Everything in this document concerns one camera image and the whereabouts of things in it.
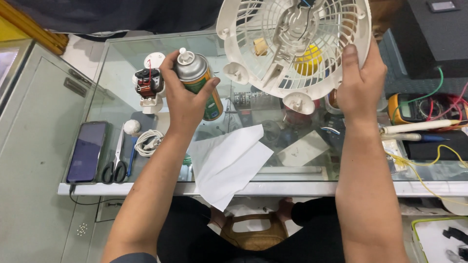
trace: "yellow wire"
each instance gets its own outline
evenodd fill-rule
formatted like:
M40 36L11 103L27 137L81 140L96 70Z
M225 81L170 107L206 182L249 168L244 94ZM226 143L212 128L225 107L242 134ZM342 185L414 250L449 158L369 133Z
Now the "yellow wire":
M461 163L462 163L466 168L468 168L468 165L466 164L466 162L463 161L463 160L461 159L460 155L459 155L455 150L453 150L452 148L448 147L447 145L443 145L443 144L441 144L441 145L439 145L439 146L437 147L437 158L436 158L433 162L431 162L431 163L426 163L426 164L415 163L415 162L412 162L412 161L410 161L410 160L407 160L407 159L405 159L405 158L403 158L403 157L400 157L400 156L398 156L398 155L394 155L394 154L387 153L387 152L386 152L386 153L387 153L388 155L392 156L393 158L395 158L395 160L398 160L398 161L400 161L400 162L402 162L402 163L408 165L408 166L413 170L413 172L416 174L417 178L419 179L419 181L421 182L421 184L424 186L424 188L426 188L426 190L427 190L428 192L430 192L431 194L433 194L435 197L438 197L438 198L440 198L440 199L442 199L442 200L445 200L445 201L448 201L448 202L457 203L457 204L460 204L460 205L468 205L468 204L466 204L466 203L462 203L462 202L458 202L458 201L453 201L453 200L450 200L450 199L448 199L448 198L441 197L440 195L434 193L431 189L429 189L429 188L426 186L426 184L423 182L423 180L421 179L421 177L419 176L419 174L417 173L417 171L414 169L414 167L412 167L412 166L410 165L410 164L414 164L414 165L417 165L417 166L429 166L429 165L432 165L432 164L436 163L436 162L440 159L440 148L441 148L441 147L445 147L445 148L449 149L450 151L452 151L454 154L456 154L457 157L458 157L458 159L461 161Z

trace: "smartphone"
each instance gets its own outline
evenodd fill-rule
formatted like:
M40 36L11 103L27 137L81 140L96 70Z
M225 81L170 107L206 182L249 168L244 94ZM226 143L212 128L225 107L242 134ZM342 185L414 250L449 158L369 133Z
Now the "smartphone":
M66 176L67 183L90 183L94 180L108 125L106 121L81 124Z

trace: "person's left hand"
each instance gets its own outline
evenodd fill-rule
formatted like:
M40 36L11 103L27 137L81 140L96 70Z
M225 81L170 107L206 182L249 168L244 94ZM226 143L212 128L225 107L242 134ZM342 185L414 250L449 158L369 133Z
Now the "person's left hand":
M159 67L166 83L166 99L170 115L168 133L177 133L191 138L203 118L206 101L219 84L220 79L216 77L209 79L198 94L186 90L172 70L177 56L179 56L179 50L167 55Z

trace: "scissors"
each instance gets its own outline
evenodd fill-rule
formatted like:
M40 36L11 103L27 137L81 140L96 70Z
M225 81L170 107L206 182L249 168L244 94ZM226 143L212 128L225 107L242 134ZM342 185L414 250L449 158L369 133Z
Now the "scissors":
M114 161L110 161L101 173L101 180L104 184L122 183L127 178L127 165L120 160L120 152L124 141L124 126L118 137L116 157Z

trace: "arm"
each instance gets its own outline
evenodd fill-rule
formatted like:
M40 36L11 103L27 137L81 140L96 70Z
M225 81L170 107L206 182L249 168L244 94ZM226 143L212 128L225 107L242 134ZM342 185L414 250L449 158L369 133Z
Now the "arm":
M387 67L375 39L361 70L357 51L343 53L337 100L346 120L336 208L347 263L409 263L402 218L377 127Z
M200 124L206 100L219 83L210 79L197 94L186 90L172 70L179 51L169 54L160 70L166 83L169 130L127 195L107 239L102 263L146 252L156 257L156 243L166 220L187 148Z

